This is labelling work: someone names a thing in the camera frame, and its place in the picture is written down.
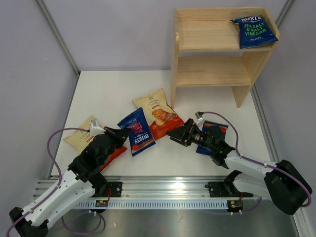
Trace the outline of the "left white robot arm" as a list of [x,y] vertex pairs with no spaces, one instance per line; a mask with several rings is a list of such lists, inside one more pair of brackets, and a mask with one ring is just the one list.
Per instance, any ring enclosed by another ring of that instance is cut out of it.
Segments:
[[22,237],[44,237],[57,220],[81,201],[111,193],[108,181],[100,172],[101,167],[124,145],[131,129],[91,125],[88,132],[93,140],[64,173],[59,173],[58,181],[29,205],[10,211],[12,225],[8,233],[15,229]]

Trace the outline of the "cream orange cassava chips bag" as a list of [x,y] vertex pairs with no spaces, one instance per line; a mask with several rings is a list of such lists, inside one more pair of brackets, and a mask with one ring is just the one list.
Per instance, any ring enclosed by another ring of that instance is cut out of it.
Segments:
[[155,140],[166,135],[170,130],[184,124],[184,121],[167,104],[164,90],[158,89],[145,96],[132,99],[137,108],[142,108],[150,131]]

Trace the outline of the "wooden two-tier shelf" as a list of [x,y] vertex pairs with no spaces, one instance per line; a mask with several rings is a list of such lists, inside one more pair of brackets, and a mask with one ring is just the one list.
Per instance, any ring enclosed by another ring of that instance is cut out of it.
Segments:
[[261,15],[277,38],[280,32],[264,7],[176,8],[173,10],[171,106],[176,89],[193,86],[230,86],[236,106],[242,106],[276,48],[273,42],[240,49],[242,16]]

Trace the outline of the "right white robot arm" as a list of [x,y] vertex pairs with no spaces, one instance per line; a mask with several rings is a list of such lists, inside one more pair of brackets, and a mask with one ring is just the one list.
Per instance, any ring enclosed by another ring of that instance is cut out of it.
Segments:
[[293,215],[311,204],[312,189],[292,163],[248,158],[227,144],[216,126],[201,131],[192,119],[156,145],[132,156],[123,153],[108,169],[117,176],[224,176],[228,195],[250,193]]

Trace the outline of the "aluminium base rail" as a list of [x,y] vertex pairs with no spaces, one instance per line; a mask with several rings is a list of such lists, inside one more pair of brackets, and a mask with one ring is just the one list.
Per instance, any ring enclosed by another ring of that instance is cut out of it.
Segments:
[[108,176],[118,187],[110,197],[89,197],[75,209],[213,209],[225,210],[231,197],[211,197],[207,184],[217,184],[221,176]]

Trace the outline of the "blue burts chilli bag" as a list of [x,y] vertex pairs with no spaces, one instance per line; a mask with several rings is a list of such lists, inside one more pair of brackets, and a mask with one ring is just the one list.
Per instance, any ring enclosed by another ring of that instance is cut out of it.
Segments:
[[118,126],[121,129],[131,129],[129,142],[133,157],[156,144],[142,108],[127,115],[118,123]]
[[[216,123],[216,122],[212,122],[212,121],[208,121],[205,120],[202,126],[202,132],[209,132],[210,131],[210,127],[212,126],[218,126],[221,129],[221,133],[224,137],[226,137],[226,131],[228,129],[228,125],[226,124],[221,124],[221,123]],[[198,146],[196,149],[196,153],[201,154],[201,155],[206,155],[209,156],[211,155],[212,151],[208,150],[202,146]]]

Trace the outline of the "cream orange cassava bag left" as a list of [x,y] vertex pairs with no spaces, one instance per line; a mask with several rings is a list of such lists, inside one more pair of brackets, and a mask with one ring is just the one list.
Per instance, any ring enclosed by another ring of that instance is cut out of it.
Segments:
[[[90,128],[91,121],[95,120],[94,116],[90,116],[81,126],[81,129],[88,130]],[[74,148],[79,154],[87,147],[89,143],[92,142],[93,136],[90,135],[87,131],[75,131],[71,136],[64,138],[64,141],[68,143],[72,148]],[[125,151],[127,151],[127,147],[122,146],[119,149],[115,149],[115,151],[110,155],[105,164],[101,167],[101,170],[104,170],[114,159],[118,158]]]

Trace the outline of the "blue Burts sea salt bag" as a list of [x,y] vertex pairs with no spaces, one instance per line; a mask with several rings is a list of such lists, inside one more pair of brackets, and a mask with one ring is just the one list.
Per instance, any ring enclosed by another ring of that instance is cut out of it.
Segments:
[[248,49],[278,41],[278,38],[261,15],[232,19],[239,26],[239,48]]

